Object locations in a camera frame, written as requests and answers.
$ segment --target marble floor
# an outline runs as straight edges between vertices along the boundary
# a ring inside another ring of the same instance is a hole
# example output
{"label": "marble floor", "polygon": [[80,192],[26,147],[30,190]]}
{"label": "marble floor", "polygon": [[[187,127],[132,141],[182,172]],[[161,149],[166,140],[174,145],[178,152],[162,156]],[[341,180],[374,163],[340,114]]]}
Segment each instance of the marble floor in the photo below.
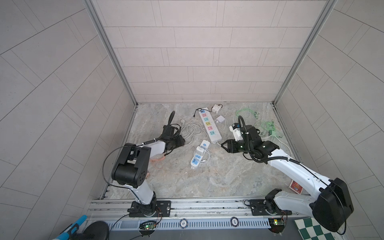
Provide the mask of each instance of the marble floor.
{"label": "marble floor", "polygon": [[[176,114],[172,123],[181,125],[184,119],[186,124],[197,121],[202,125],[198,115],[193,117],[195,109],[210,109],[212,106],[212,103],[140,104],[127,142],[138,144],[160,136],[173,110]],[[253,125],[257,120],[274,121],[276,129],[281,131],[271,103],[223,103],[223,108],[218,114],[212,113],[212,117],[215,119],[222,115],[231,125],[236,116],[235,111],[242,108],[250,108],[259,113],[258,119],[255,119],[249,112],[242,112],[246,124]],[[220,143],[234,138],[225,122],[217,123],[217,127],[223,139]],[[259,129],[262,131],[260,135],[268,135],[262,128]],[[212,154],[207,163],[191,169],[193,151],[203,139],[207,139],[204,133],[194,137],[191,144],[175,149],[161,163],[149,163],[147,182],[158,198],[256,196],[266,195],[274,188],[289,191],[291,179],[279,170],[264,163],[246,160],[241,153],[227,153],[218,144],[209,146]],[[274,137],[270,139],[289,152]],[[108,199],[132,198],[128,190],[109,188]]]}

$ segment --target blue tube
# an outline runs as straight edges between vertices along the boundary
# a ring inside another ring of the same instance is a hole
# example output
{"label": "blue tube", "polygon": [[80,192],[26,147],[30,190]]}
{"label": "blue tube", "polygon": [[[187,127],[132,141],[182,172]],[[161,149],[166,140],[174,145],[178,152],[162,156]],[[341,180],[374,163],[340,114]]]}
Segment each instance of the blue tube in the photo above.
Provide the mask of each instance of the blue tube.
{"label": "blue tube", "polygon": [[[67,229],[64,230],[64,232],[62,234],[60,234],[57,238],[55,238],[54,240],[68,240],[70,238],[70,235],[68,234],[68,231],[69,229],[71,229],[72,227],[74,227],[76,224],[78,226],[80,226],[81,224],[83,224],[83,222],[85,222],[85,220],[87,220],[87,215],[83,215],[81,216],[76,222],[74,222],[71,226],[69,226]],[[79,228],[76,226],[74,227],[72,230],[71,230],[71,234],[74,234],[77,230],[79,230]]]}

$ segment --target grey wall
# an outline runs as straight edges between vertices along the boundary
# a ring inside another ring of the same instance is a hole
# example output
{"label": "grey wall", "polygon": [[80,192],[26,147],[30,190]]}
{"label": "grey wall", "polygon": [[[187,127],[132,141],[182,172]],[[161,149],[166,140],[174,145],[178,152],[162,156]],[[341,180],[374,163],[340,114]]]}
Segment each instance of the grey wall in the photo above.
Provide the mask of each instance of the grey wall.
{"label": "grey wall", "polygon": [[133,108],[81,1],[0,1],[0,238],[76,220]]}
{"label": "grey wall", "polygon": [[324,3],[93,0],[141,103],[274,100]]}
{"label": "grey wall", "polygon": [[384,239],[384,1],[339,0],[277,104],[304,164],[349,186],[349,239]]}

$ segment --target metal corner post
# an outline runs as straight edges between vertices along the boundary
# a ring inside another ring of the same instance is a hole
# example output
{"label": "metal corner post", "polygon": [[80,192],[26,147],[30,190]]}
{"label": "metal corner post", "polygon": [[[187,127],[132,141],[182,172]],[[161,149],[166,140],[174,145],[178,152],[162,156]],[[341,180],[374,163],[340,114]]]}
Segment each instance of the metal corner post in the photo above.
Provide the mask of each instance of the metal corner post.
{"label": "metal corner post", "polygon": [[300,64],[304,60],[305,55],[308,53],[309,49],[311,48],[314,40],[316,39],[317,35],[319,34],[321,28],[325,24],[325,21],[331,14],[334,5],[336,4],[337,0],[327,0],[325,3],[322,11],[320,12],[319,17],[317,18],[315,24],[313,25],[313,28],[308,35],[307,40],[305,41],[303,47],[301,48],[299,54],[296,57],[295,62],[293,63],[290,71],[288,72],[287,77],[285,78],[279,92],[276,95],[276,98],[273,100],[274,105],[276,106],[277,103],[280,101],[283,93],[287,89],[289,83],[291,82],[293,76],[295,75],[297,69],[299,69]]}
{"label": "metal corner post", "polygon": [[133,103],[135,104],[135,106],[137,106],[136,98],[133,95],[131,88],[129,87],[127,78],[125,77],[124,72],[121,69],[119,61],[118,61],[118,59],[117,59],[117,57],[113,51],[112,45],[108,40],[107,34],[104,31],[104,28],[100,22],[100,19],[96,13],[95,8],[93,6],[92,0],[83,0],[83,3],[84,3],[84,6],[85,6],[89,16],[91,17],[91,20],[92,20],[92,22],[96,28],[96,31],[98,32],[98,34],[100,36],[101,42],[105,46],[105,49],[107,50],[107,53],[111,58],[112,64],[115,67],[117,74],[119,75],[120,79],[122,80],[125,88],[128,90],[129,96],[131,97]]}

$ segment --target checkered board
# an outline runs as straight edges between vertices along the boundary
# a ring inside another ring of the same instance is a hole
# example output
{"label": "checkered board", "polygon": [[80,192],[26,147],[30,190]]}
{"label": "checkered board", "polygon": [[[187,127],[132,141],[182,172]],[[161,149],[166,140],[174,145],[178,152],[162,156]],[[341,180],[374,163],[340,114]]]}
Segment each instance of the checkered board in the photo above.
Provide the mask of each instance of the checkered board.
{"label": "checkered board", "polygon": [[314,218],[297,219],[295,223],[303,240],[343,240],[339,234],[326,230]]}

